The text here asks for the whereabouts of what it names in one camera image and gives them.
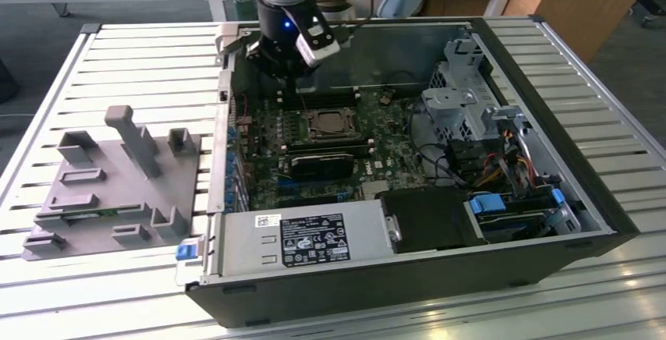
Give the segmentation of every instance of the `floor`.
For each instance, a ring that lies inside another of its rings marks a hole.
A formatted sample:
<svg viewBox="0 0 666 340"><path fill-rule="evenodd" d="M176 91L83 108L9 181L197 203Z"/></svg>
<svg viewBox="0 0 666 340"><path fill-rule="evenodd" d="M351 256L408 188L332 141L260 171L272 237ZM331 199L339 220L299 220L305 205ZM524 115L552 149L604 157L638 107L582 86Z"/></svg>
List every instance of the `floor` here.
<svg viewBox="0 0 666 340"><path fill-rule="evenodd" d="M209 20L205 2L72 4L57 17L49 5L0 5L0 58L21 92L0 115L33 114L84 23L165 23ZM666 18L640 28L640 9L624 18L591 68L656 140L666 145ZM0 172L30 117L0 117Z"/></svg>

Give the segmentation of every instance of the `barcode sticker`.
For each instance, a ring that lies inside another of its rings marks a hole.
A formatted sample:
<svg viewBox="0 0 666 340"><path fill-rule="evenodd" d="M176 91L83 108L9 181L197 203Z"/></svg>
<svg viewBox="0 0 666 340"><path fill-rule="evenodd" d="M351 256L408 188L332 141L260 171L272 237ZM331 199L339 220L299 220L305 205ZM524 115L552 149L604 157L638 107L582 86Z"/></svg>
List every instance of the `barcode sticker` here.
<svg viewBox="0 0 666 340"><path fill-rule="evenodd" d="M256 228L275 227L275 226L280 225L280 219L281 219L281 214L257 215L253 218L253 226Z"/></svg>

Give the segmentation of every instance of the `yellow wire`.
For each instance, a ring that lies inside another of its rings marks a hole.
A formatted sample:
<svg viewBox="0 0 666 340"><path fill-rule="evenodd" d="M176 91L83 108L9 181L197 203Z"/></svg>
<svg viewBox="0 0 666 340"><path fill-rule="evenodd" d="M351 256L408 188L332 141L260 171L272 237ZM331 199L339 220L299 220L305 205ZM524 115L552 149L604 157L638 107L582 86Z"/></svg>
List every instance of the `yellow wire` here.
<svg viewBox="0 0 666 340"><path fill-rule="evenodd" d="M476 184L476 186L482 186L483 184L494 181L499 177L499 175L502 175L502 169L500 168L498 168L495 170L495 172L479 184Z"/></svg>

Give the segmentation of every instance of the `white sticker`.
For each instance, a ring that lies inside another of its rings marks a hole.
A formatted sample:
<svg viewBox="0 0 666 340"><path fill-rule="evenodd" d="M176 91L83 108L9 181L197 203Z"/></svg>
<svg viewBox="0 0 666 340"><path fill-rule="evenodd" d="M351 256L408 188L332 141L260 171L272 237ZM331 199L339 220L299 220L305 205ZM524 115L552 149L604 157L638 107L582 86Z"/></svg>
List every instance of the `white sticker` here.
<svg viewBox="0 0 666 340"><path fill-rule="evenodd" d="M281 214L267 214L257 215L253 217L253 226L259 227L275 227L280 225Z"/></svg>
<svg viewBox="0 0 666 340"><path fill-rule="evenodd" d="M348 251L347 248L332 248L331 254L343 254Z"/></svg>

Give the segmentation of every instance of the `open computer tower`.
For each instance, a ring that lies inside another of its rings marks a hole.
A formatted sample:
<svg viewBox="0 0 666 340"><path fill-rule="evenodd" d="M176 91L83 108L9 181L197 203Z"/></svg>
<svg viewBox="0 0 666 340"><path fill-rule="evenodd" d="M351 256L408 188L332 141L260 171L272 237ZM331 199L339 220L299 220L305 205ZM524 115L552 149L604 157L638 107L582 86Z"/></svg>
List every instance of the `open computer tower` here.
<svg viewBox="0 0 666 340"><path fill-rule="evenodd" d="M528 285L638 234L482 19L372 22L296 92L233 29L187 285L221 325Z"/></svg>

